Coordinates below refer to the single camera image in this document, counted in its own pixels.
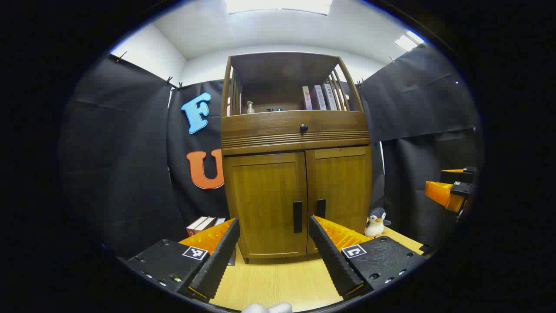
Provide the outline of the grey book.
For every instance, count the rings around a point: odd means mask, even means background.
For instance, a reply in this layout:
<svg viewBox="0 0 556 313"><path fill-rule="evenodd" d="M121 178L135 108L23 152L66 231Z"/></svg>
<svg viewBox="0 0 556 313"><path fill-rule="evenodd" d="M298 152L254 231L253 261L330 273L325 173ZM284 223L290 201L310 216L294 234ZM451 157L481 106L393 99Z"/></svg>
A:
<svg viewBox="0 0 556 313"><path fill-rule="evenodd" d="M338 106L336 105L335 93L329 83L324 83L322 85L322 89L325 93L325 99L327 102L327 108L329 110L338 110Z"/></svg>

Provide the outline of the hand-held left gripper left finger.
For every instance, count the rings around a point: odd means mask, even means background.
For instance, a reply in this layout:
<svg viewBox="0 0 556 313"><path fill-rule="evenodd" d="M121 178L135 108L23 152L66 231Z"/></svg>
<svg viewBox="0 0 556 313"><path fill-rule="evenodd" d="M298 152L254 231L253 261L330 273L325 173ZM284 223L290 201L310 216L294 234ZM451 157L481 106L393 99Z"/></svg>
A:
<svg viewBox="0 0 556 313"><path fill-rule="evenodd" d="M163 238L117 259L159 289L208 303L216 296L239 236L240 222L233 218L180 242Z"/></svg>

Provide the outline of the blue book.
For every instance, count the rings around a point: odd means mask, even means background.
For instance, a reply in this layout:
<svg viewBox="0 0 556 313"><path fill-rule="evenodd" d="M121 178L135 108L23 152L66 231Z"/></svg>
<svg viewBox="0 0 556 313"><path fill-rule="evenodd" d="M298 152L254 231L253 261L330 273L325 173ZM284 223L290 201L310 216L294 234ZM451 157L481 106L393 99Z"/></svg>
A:
<svg viewBox="0 0 556 313"><path fill-rule="evenodd" d="M216 218L214 226L217 226L226 221L226 218ZM232 250L231 257L228 261L228 266L235 266L235 259L236 259L236 248Z"/></svg>

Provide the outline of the red-brown book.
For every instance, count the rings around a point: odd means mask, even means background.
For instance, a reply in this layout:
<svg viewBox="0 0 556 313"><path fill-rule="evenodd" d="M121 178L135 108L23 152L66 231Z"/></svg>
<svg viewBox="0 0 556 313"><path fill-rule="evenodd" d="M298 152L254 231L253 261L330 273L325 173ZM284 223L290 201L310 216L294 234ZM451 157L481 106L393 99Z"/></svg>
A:
<svg viewBox="0 0 556 313"><path fill-rule="evenodd" d="M196 229L207 219L206 216L200 216L197 218L193 223L187 226L187 234L188 236L194 236L196 234Z"/></svg>

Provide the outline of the penguin plush toy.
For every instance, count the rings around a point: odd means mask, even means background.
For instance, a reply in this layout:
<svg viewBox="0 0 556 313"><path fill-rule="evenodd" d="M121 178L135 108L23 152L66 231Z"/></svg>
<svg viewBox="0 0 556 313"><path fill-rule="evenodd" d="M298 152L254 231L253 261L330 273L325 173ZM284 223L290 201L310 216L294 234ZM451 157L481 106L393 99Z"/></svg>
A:
<svg viewBox="0 0 556 313"><path fill-rule="evenodd" d="M385 226L391 225L391 221L386 219L387 213L384 208L377 207L371 210L367 217L367 223L364 229L364 235L369 237L377 237L384 231Z"/></svg>

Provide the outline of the wooden drawer with black knob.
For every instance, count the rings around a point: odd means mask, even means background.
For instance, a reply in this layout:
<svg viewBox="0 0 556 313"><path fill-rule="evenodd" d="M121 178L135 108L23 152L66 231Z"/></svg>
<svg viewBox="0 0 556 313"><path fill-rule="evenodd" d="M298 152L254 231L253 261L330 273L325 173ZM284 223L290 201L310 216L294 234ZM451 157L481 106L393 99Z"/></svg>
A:
<svg viewBox="0 0 556 313"><path fill-rule="evenodd" d="M335 110L292 110L252 113L221 119L221 145L244 145L245 140L262 140L310 133L352 133L369 135L363 112Z"/></svg>

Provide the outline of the ceiling light panel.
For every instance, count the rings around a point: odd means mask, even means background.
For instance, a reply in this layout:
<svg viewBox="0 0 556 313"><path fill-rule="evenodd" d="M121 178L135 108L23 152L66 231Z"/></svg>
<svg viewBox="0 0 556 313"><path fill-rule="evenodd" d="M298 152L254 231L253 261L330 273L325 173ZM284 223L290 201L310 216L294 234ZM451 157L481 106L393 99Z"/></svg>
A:
<svg viewBox="0 0 556 313"><path fill-rule="evenodd" d="M397 47L402 48L404 51L409 52L419 46L419 44L425 44L425 41L417 34L409 30L405 34L402 34L398 39L396 39L394 44Z"/></svg>

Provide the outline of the wooden shoe cabinet door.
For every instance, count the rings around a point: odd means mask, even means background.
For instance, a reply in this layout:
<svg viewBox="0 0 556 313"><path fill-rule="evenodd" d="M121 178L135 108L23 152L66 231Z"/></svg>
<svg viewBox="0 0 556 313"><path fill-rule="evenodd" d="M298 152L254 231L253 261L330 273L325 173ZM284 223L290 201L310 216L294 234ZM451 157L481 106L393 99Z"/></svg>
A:
<svg viewBox="0 0 556 313"><path fill-rule="evenodd" d="M304 229L320 216L362 234L370 209L371 156L367 145L306 150Z"/></svg>
<svg viewBox="0 0 556 313"><path fill-rule="evenodd" d="M224 157L228 209L246 260L306 255L308 194L303 152Z"/></svg>

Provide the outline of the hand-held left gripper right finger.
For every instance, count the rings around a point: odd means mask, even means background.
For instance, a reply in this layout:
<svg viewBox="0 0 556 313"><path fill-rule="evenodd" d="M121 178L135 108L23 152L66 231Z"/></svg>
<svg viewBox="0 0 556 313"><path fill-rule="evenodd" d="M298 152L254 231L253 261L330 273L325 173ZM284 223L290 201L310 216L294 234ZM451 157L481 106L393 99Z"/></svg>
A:
<svg viewBox="0 0 556 313"><path fill-rule="evenodd" d="M319 216L310 216L308 233L344 300L397 283L427 261L389 236L371 239Z"/></svg>

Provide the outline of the white plush object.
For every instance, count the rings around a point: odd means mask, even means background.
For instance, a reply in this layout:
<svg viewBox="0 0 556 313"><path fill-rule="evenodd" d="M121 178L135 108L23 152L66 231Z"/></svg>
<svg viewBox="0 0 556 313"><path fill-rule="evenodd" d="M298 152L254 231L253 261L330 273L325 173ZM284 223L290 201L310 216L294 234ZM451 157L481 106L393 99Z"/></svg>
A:
<svg viewBox="0 0 556 313"><path fill-rule="evenodd" d="M272 306L264 306L260 303L251 303L241 313L292 313L293 307L288 302L278 303Z"/></svg>

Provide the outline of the wooden double-door shoe cabinet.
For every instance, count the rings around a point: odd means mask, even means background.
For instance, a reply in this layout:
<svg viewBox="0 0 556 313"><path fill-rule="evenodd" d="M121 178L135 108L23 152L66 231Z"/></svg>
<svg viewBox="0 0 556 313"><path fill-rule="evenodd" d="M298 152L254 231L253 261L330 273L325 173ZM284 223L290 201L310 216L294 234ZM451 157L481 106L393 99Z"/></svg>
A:
<svg viewBox="0 0 556 313"><path fill-rule="evenodd" d="M255 113L268 112L268 108L281 108L282 111L306 110L302 87L308 86L311 90L314 85L322 88L324 83L329 83L335 93L337 111L365 113L358 88L339 56L308 52L259 52L230 56L226 65L221 119L248 114L247 101L254 103ZM370 134L310 133L245 140L244 145L221 145L221 153L223 163L224 157L229 156L295 153L364 145L370 148ZM308 235L306 254L316 252L316 245Z"/></svg>

